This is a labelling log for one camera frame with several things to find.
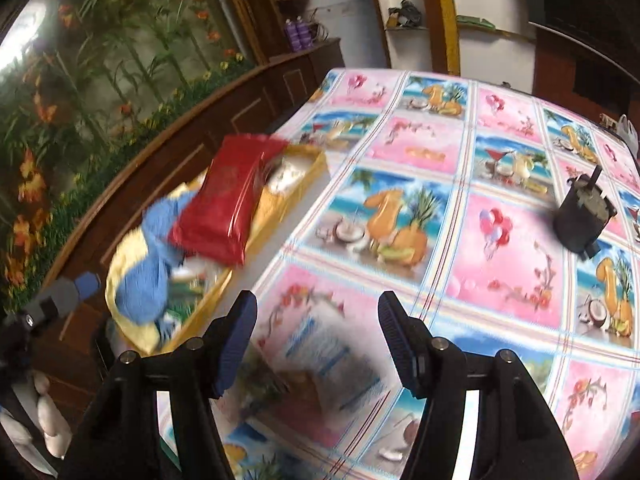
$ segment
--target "tablecloth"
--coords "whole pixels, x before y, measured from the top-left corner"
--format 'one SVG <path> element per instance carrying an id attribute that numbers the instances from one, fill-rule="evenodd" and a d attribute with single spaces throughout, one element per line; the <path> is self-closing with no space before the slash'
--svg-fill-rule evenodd
<path id="1" fill-rule="evenodd" d="M 580 478 L 595 478 L 640 414 L 640 178 L 626 146 L 537 98 L 392 70 L 329 72 L 277 135 L 323 146 L 332 180 L 252 288 L 246 372 L 215 403 L 237 478 L 399 477 L 424 401 L 388 354 L 384 290 L 464 351 L 513 349 Z M 618 214 L 582 261 L 550 218 L 596 163 Z M 166 396 L 159 409 L 171 444 Z"/>

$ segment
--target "black container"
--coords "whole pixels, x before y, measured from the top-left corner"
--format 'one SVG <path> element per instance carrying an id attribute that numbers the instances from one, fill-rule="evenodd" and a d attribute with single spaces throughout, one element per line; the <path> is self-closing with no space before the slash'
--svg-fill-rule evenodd
<path id="1" fill-rule="evenodd" d="M 598 237 L 618 214 L 595 184 L 601 171 L 598 166 L 591 178 L 585 174 L 570 178 L 567 183 L 571 189 L 554 216 L 554 231 L 560 243 L 583 258 L 593 258 L 600 251 Z"/>

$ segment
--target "red snack bag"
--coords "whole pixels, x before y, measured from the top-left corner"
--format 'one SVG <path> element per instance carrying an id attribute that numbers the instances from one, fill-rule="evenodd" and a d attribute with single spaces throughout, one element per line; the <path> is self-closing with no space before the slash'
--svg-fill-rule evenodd
<path id="1" fill-rule="evenodd" d="M 287 144 L 264 135 L 226 136 L 202 188 L 171 228 L 169 243 L 226 266 L 244 265 L 262 188 Z"/>

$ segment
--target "wooden wall panel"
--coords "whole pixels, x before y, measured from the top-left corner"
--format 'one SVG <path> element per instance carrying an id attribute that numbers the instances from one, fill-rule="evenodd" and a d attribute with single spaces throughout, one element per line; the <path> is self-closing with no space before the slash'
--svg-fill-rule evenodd
<path id="1" fill-rule="evenodd" d="M 306 100 L 326 72 L 343 66 L 338 40 L 281 56 L 229 84 L 178 119 L 145 148 L 105 190 L 82 219 L 45 285 L 60 274 L 96 272 L 104 284 L 113 252 L 156 199 L 195 178 L 210 163 L 223 137 L 261 133 L 284 110 Z M 104 285 L 67 320 L 57 320 L 34 341 L 34 368 L 54 381 L 52 398 L 72 426 L 100 385 L 92 337 L 106 316 Z"/>
<path id="2" fill-rule="evenodd" d="M 320 85 L 309 58 L 285 62 L 269 72 L 273 92 L 286 108 L 301 105 Z"/>
<path id="3" fill-rule="evenodd" d="M 329 70 L 336 66 L 344 66 L 342 51 L 340 50 L 340 41 L 334 41 L 327 45 L 324 50 L 312 52 L 309 54 L 309 59 L 314 68 L 314 74 L 316 74 L 316 81 L 319 86 Z"/>
<path id="4" fill-rule="evenodd" d="M 571 40 L 552 32 L 538 30 L 533 95 L 567 108 L 594 123 L 600 123 L 600 114 L 607 114 L 617 119 L 618 117 L 611 110 L 574 92 L 577 57 L 607 63 L 597 54 Z M 640 123 L 640 94 L 638 93 L 632 95 L 628 116 L 634 124 Z"/>

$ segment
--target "blue towel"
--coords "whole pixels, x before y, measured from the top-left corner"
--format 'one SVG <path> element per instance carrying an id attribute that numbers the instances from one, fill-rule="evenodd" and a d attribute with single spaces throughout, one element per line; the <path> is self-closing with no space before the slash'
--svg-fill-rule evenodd
<path id="1" fill-rule="evenodd" d="M 167 302 L 171 270 L 182 264 L 184 252 L 169 245 L 166 238 L 196 192 L 178 198 L 162 198 L 146 210 L 142 234 L 148 253 L 123 277 L 116 290 L 120 313 L 136 324 L 146 324 L 162 316 Z"/>

